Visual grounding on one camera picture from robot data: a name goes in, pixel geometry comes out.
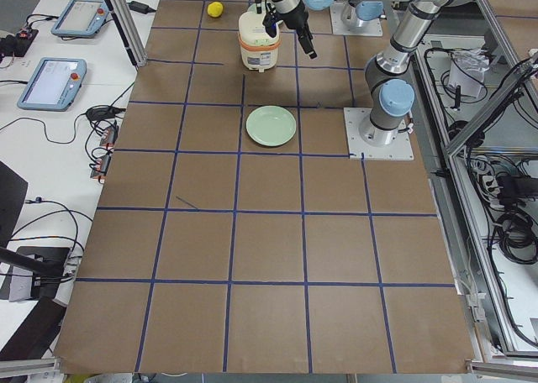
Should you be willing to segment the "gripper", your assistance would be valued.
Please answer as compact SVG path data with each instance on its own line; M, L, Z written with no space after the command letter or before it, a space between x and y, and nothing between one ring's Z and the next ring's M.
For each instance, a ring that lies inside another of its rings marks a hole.
M296 31L304 54L312 60L315 59L317 53L314 49L313 35L308 27L309 14L303 1L300 0L298 5L288 13L280 13L280 16L288 29ZM266 14L262 24L271 38L277 37L277 10L270 3L266 4Z

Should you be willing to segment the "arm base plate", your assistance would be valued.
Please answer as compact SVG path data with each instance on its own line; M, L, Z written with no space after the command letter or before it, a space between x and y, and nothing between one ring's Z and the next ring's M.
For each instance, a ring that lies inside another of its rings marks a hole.
M410 161L414 153L403 119L394 130L381 130L370 119L370 108L344 108L349 157L353 160Z
M381 1L363 1L356 7L349 3L334 3L330 7L332 33L381 37L383 12L384 6Z

